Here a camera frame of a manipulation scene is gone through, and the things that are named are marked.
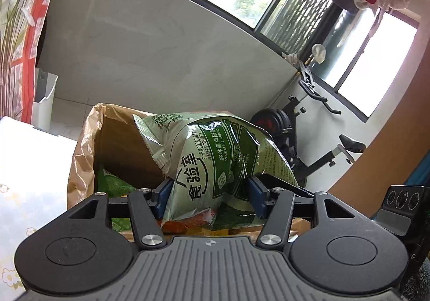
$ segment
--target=white table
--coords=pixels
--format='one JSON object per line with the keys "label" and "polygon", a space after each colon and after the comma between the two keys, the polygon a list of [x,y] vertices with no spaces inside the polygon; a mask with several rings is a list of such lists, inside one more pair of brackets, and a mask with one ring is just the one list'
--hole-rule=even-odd
{"label": "white table", "polygon": [[13,258],[18,245],[67,210],[66,193],[76,141],[0,120],[0,300],[24,292]]}

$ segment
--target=exercise bike seat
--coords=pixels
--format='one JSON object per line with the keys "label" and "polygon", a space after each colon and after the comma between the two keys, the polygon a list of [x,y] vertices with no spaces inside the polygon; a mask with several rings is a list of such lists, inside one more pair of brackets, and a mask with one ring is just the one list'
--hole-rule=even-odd
{"label": "exercise bike seat", "polygon": [[366,149],[366,145],[364,143],[353,140],[351,137],[339,135],[339,138],[347,151],[352,153],[363,153]]}

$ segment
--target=green and white snack bag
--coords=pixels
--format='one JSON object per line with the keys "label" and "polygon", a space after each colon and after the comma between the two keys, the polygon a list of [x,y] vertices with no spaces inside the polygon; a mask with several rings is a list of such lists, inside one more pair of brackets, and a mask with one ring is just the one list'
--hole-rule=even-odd
{"label": "green and white snack bag", "polygon": [[[217,229],[261,224],[251,215],[244,179],[269,173],[297,186],[270,135],[237,116],[192,112],[133,117],[152,158],[175,181],[162,225],[220,207],[217,219],[223,219]],[[241,224],[231,215],[251,218]]]}

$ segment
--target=white wall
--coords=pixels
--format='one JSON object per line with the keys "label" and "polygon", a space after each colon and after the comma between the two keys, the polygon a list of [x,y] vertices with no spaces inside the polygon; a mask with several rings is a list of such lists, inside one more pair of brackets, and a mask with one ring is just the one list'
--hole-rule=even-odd
{"label": "white wall", "polygon": [[57,97],[148,112],[229,110],[250,118],[295,70],[188,0],[51,0],[39,67]]}
{"label": "white wall", "polygon": [[[318,93],[328,99],[328,104],[333,109],[341,110],[342,115],[330,113],[321,102],[314,101],[309,97],[306,97],[298,106],[298,108],[304,106],[307,110],[305,114],[297,117],[298,155],[306,165],[310,165],[329,150],[334,149],[340,143],[339,135],[341,133],[369,145],[385,125],[408,88],[430,38],[430,2],[428,0],[420,2],[423,3],[421,9],[414,8],[414,10],[420,12],[421,23],[409,53],[392,85],[366,123],[360,121],[348,108],[319,86],[316,88]],[[305,93],[297,83],[294,83],[276,107],[282,108],[288,102],[289,95],[295,95],[300,100],[305,96]],[[405,139],[393,140],[393,142],[398,142],[399,147],[401,147],[402,142],[407,142],[407,135],[405,135]],[[350,167],[342,154],[335,159],[335,162],[335,166],[326,165],[309,176],[307,189],[326,191],[334,185]]]}

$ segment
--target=floral curtain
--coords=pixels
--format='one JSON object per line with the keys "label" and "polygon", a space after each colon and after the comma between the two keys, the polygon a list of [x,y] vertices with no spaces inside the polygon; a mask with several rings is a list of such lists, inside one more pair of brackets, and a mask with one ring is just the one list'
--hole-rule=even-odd
{"label": "floral curtain", "polygon": [[50,0],[0,0],[0,118],[30,123],[37,43]]}

